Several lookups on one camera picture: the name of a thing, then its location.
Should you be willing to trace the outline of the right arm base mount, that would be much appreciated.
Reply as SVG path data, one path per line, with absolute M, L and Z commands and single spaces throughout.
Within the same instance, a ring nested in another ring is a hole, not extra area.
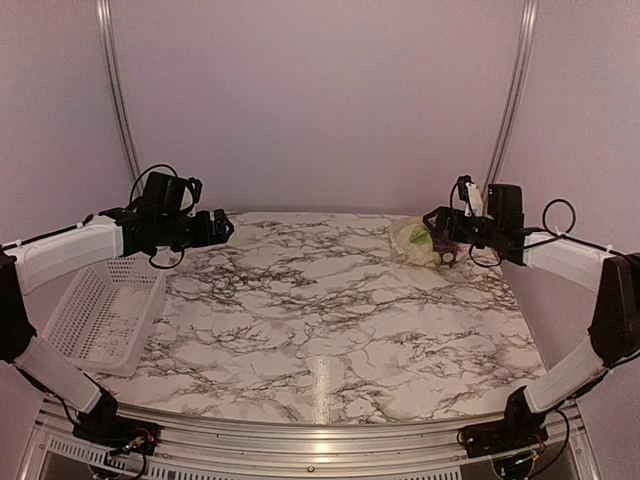
M 458 431 L 456 439 L 469 458 L 478 458 L 542 445 L 548 440 L 548 433 L 539 423 L 513 430 L 505 420 L 497 420 L 465 426 Z

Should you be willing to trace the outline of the purple fake grape bunch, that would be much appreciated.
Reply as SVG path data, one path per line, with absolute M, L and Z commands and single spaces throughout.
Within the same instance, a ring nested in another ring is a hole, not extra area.
M 446 238 L 432 237 L 432 263 L 437 268 L 453 267 L 458 261 L 458 244 Z

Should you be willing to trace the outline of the white fake cauliflower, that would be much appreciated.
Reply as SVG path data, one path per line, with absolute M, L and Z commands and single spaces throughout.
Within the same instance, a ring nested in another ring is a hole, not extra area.
M 393 252 L 401 260 L 419 266 L 434 266 L 432 263 L 432 237 L 419 217 L 396 220 L 389 228 Z

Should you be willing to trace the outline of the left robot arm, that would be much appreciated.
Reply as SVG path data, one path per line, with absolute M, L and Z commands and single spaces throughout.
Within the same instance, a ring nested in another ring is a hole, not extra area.
M 30 323 L 24 298 L 39 287 L 93 264 L 162 247 L 189 249 L 226 243 L 234 226 L 221 210 L 197 210 L 202 183 L 168 174 L 163 164 L 143 172 L 143 191 L 125 207 L 1 248 L 1 359 L 76 409 L 78 426 L 106 445 L 125 438 L 115 398 L 75 367 Z

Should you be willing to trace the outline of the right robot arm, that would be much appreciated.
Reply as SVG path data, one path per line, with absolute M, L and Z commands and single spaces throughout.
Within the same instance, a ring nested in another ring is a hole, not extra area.
M 470 251 L 487 248 L 495 264 L 526 271 L 529 280 L 547 280 L 527 294 L 528 315 L 544 313 L 534 330 L 567 314 L 583 337 L 533 383 L 506 402 L 501 420 L 480 426 L 496 431 L 506 448 L 515 448 L 540 426 L 553 408 L 593 389 L 614 368 L 639 355 L 639 257 L 555 231 L 547 224 L 525 224 L 522 190 L 492 184 L 485 193 L 468 176 L 455 182 L 447 204 L 425 214 L 422 222 L 437 245 L 459 244 Z

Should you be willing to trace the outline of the clear zip top bag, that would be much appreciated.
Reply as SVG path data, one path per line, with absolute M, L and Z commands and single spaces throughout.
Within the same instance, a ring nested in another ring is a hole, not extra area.
M 458 261 L 458 245 L 432 233 L 419 217 L 395 220 L 388 233 L 392 255 L 405 263 L 428 268 L 451 268 Z

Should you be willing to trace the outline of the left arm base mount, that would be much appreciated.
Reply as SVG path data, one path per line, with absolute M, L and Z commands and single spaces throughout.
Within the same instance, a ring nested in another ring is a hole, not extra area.
M 159 432 L 160 426 L 156 423 L 121 416 L 102 426 L 78 420 L 73 427 L 76 438 L 109 447 L 116 454 L 135 452 L 152 455 Z

